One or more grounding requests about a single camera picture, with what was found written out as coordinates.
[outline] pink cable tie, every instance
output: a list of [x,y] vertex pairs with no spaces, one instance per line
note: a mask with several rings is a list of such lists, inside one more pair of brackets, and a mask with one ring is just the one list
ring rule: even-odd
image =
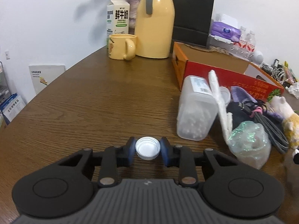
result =
[[253,117],[254,117],[255,112],[259,112],[259,113],[263,114],[263,109],[262,109],[260,106],[256,107],[255,110],[253,110],[253,111],[251,112],[250,118],[253,118]]

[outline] orange box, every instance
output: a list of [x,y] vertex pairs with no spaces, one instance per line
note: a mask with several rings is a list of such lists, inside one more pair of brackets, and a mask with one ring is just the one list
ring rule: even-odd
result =
[[209,71],[214,70],[220,86],[242,87],[264,102],[284,92],[284,88],[257,65],[216,51],[174,42],[172,63],[180,90],[185,77],[194,75],[208,81]]

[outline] sticker label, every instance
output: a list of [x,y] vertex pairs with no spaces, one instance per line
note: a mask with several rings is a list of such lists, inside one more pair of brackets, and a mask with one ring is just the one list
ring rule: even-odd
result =
[[240,39],[239,42],[234,42],[234,45],[239,46],[241,48],[246,48],[247,41]]
[[212,95],[210,87],[204,78],[190,77],[193,92]]
[[223,29],[223,32],[225,32],[225,33],[229,33],[231,30],[229,29],[229,28],[224,28]]

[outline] white container lid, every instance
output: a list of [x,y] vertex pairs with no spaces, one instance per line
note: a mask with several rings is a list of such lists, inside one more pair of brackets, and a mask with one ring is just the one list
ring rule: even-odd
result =
[[217,35],[211,35],[211,34],[209,34],[209,37],[212,37],[212,38],[214,38],[215,40],[224,42],[224,43],[226,43],[226,44],[232,44],[232,43],[233,43],[233,41],[228,40],[228,39],[225,39],[225,38],[222,38],[222,37],[217,36]]
[[229,102],[231,101],[231,92],[226,87],[219,87],[219,89],[225,106],[228,106]]
[[159,155],[161,146],[156,138],[146,136],[136,142],[135,149],[141,159],[153,160]]

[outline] white sign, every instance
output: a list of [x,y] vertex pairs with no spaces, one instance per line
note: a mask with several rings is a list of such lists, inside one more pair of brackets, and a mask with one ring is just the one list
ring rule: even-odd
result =
[[35,93],[38,94],[52,81],[65,72],[64,65],[36,65],[29,66],[31,80]]

